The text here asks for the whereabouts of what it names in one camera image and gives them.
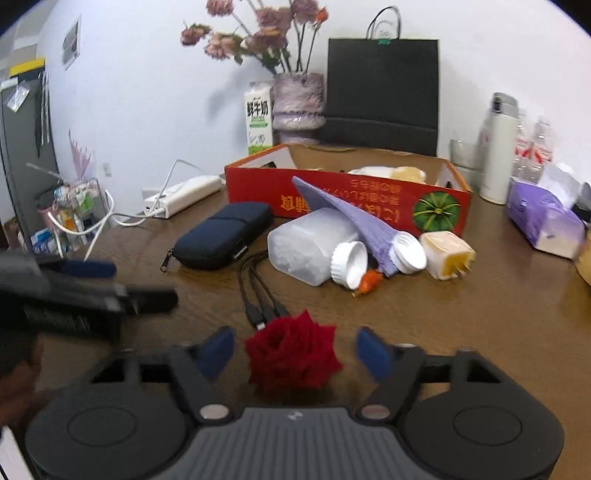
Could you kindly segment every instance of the dried flower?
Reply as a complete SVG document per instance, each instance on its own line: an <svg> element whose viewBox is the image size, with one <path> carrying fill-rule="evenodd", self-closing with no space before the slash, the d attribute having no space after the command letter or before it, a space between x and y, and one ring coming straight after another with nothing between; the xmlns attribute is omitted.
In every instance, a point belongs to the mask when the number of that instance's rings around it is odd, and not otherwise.
<svg viewBox="0 0 591 480"><path fill-rule="evenodd" d="M268 48L283 48L287 45L285 34L278 28L262 28L245 39L247 49L252 53L262 53Z"/></svg>
<svg viewBox="0 0 591 480"><path fill-rule="evenodd" d="M256 19L261 28L277 28L282 32L287 32L291 27L293 13L291 8L260 8L256 11Z"/></svg>
<svg viewBox="0 0 591 480"><path fill-rule="evenodd" d="M215 60L226 60L234 56L238 45L231 35L214 33L205 47L205 53Z"/></svg>
<svg viewBox="0 0 591 480"><path fill-rule="evenodd" d="M193 24L181 32L181 43L185 46L196 45L199 40L205 38L205 35L210 33L211 30L212 29L208 25Z"/></svg>
<svg viewBox="0 0 591 480"><path fill-rule="evenodd" d="M234 12L232 0L207 0L207 13L213 17L227 17Z"/></svg>
<svg viewBox="0 0 591 480"><path fill-rule="evenodd" d="M316 14L316 19L314 20L314 28L319 29L320 26L329 19L329 11L326 7L321 8L318 10Z"/></svg>
<svg viewBox="0 0 591 480"><path fill-rule="evenodd" d="M312 23L316 21L318 2L316 0L293 0L291 9L299 23Z"/></svg>

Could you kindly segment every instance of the black charging cable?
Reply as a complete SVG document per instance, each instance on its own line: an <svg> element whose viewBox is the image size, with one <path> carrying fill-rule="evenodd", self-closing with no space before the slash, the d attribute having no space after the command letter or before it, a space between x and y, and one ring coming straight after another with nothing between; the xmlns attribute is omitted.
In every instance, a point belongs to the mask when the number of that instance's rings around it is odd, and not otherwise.
<svg viewBox="0 0 591 480"><path fill-rule="evenodd" d="M244 302L246 318L256 330L264 329L267 326L267 323L276 318L289 316L287 309L275 298L267 284L261 278L259 272L256 271L256 267L263 262L263 260L268 258L268 256L269 254L267 250L250 255L243 260L238 270L238 286L240 287L240 294L242 296L242 301ZM245 269L248 269L248 279L256 295L259 304L258 306L250 302L246 295L246 288L242 277ZM271 300L271 303L265 299L259 286L265 291L265 294L269 300Z"/></svg>
<svg viewBox="0 0 591 480"><path fill-rule="evenodd" d="M254 305L248 300L248 296L246 295L246 289L244 288L244 282L242 280L242 272L244 268L248 265L248 262L250 262L250 260L257 257L258 255L260 255L260 253L250 255L246 257L240 264L240 268L238 269L238 286L240 287L240 295L242 296L242 301L244 302L245 313L248 322L256 330L262 330L265 328L265 321L263 319L262 312L256 305Z"/></svg>
<svg viewBox="0 0 591 480"><path fill-rule="evenodd" d="M251 267L248 271L252 287L255 289L255 292L258 292L258 289L255 288L255 279L256 279L256 281L259 282L259 284L261 285L263 290L265 290L265 293L267 294L267 296L271 300L271 303L273 304L273 311L275 313L274 318L288 317L288 316L290 316L290 313L288 312L288 310L271 293L271 290L269 289L269 287L267 286L265 281L261 278L260 273L257 271L257 267L260 265L260 263L263 262L264 260L266 260L267 258L269 258L269 252L267 250L265 250L264 252L261 252L260 257L253 260Z"/></svg>

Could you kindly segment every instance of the green pumpkin graphic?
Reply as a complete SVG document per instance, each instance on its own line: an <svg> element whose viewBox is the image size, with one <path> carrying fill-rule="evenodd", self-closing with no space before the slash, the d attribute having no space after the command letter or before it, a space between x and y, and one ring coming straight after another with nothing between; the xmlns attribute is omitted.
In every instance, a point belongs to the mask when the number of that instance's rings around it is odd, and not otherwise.
<svg viewBox="0 0 591 480"><path fill-rule="evenodd" d="M431 192L414 206L413 220L422 232L453 230L460 218L460 204L447 192Z"/></svg>

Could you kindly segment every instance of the white power strip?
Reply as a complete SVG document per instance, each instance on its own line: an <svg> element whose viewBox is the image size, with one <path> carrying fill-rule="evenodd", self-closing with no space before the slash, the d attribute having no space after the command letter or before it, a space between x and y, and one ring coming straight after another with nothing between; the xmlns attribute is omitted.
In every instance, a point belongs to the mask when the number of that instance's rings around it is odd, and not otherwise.
<svg viewBox="0 0 591 480"><path fill-rule="evenodd" d="M148 215L150 209L152 211L162 209L154 217L170 218L199 200L221 190L222 186L222 179L218 176L202 175L193 177L167 188L159 199L157 199L158 194L146 198L144 200L144 212Z"/></svg>

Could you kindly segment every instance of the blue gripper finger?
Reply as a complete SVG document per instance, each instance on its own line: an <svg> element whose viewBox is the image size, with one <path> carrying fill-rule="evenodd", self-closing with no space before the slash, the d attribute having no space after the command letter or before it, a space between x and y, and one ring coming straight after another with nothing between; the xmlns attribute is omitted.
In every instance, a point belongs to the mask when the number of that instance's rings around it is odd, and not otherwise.
<svg viewBox="0 0 591 480"><path fill-rule="evenodd" d="M113 278L117 273L117 267L113 262L64 260L60 271L65 275L79 278Z"/></svg>
<svg viewBox="0 0 591 480"><path fill-rule="evenodd" d="M234 337L230 327L222 327L197 348L195 363L209 381L215 380L234 355Z"/></svg>
<svg viewBox="0 0 591 480"><path fill-rule="evenodd" d="M356 349L357 357L376 382L383 381L389 375L394 347L384 342L372 329L363 327L359 331Z"/></svg>

